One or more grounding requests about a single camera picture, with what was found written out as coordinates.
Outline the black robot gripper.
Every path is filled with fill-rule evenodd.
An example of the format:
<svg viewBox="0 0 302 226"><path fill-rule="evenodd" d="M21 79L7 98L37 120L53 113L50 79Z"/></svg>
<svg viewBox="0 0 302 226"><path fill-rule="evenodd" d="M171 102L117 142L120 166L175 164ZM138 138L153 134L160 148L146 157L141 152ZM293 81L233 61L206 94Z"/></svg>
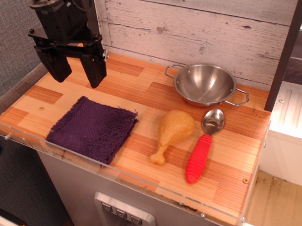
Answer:
<svg viewBox="0 0 302 226"><path fill-rule="evenodd" d="M92 88L97 88L107 76L106 62L108 52L101 41L96 41L87 27L88 0L29 2L29 7L36 12L41 27L32 28L28 36L37 45L45 48L66 47L72 43L84 43L95 46L96 54L101 58L83 55L80 57L84 72ZM36 49L42 64L54 80L63 82L72 73L67 57L59 55L54 49Z"/></svg>

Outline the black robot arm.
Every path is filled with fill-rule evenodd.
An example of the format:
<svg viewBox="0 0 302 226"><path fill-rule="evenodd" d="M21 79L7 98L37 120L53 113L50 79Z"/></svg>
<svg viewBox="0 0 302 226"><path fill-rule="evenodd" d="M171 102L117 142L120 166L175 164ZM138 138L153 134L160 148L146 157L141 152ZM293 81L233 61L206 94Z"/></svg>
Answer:
<svg viewBox="0 0 302 226"><path fill-rule="evenodd" d="M107 51L103 48L97 23L91 23L89 12L95 12L93 0L28 0L41 27L30 29L35 51L52 77L63 82L70 74L69 57L78 58L89 80L96 88L106 77Z"/></svg>

